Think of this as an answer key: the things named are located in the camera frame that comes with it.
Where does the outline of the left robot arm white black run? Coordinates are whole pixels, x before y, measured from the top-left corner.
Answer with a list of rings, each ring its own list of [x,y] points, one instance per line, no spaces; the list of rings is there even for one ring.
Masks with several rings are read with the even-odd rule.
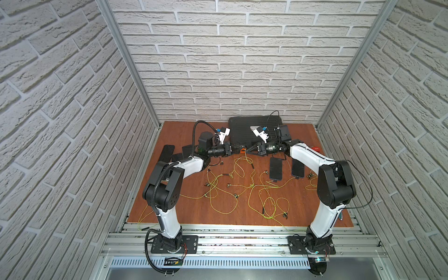
[[[202,133],[198,140],[198,151],[172,163],[159,161],[150,175],[142,197],[156,214],[161,227],[157,238],[169,252],[178,252],[182,247],[182,226],[177,219],[176,204],[183,179],[207,168],[212,157],[232,154],[230,142],[225,141],[230,131],[222,127],[214,134]]]

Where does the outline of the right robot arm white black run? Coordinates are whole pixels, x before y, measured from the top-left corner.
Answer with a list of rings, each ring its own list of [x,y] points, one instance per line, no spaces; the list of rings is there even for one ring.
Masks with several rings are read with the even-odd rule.
[[[307,228],[303,244],[310,254],[322,250],[329,254],[336,220],[357,194],[350,165],[347,161],[326,157],[300,140],[293,140],[286,125],[277,127],[272,135],[268,135],[267,127],[259,126],[253,130],[253,134],[260,137],[261,141],[249,148],[249,151],[257,149],[260,156],[283,152],[317,175],[320,204],[313,222]]]

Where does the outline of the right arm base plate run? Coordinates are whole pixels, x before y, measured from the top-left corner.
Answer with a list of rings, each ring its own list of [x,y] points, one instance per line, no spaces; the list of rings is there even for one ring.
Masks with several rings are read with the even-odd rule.
[[[300,236],[294,234],[288,236],[288,247],[290,254],[324,254],[334,255],[336,250],[332,241],[332,234],[325,238],[313,238],[311,235]]]

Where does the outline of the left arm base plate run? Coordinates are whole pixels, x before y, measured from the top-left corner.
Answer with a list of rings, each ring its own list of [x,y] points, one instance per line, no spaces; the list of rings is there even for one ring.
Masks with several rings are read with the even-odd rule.
[[[185,247],[187,254],[196,254],[198,246],[197,235],[186,235],[169,239],[158,234],[153,241],[150,252],[152,254],[184,254]]]

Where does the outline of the black smartphone blue edge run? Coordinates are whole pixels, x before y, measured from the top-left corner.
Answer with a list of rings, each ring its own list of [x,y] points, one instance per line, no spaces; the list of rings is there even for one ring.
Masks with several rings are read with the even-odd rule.
[[[305,176],[305,166],[302,162],[299,160],[293,159],[292,160],[292,176],[294,176],[297,179],[304,178]]]

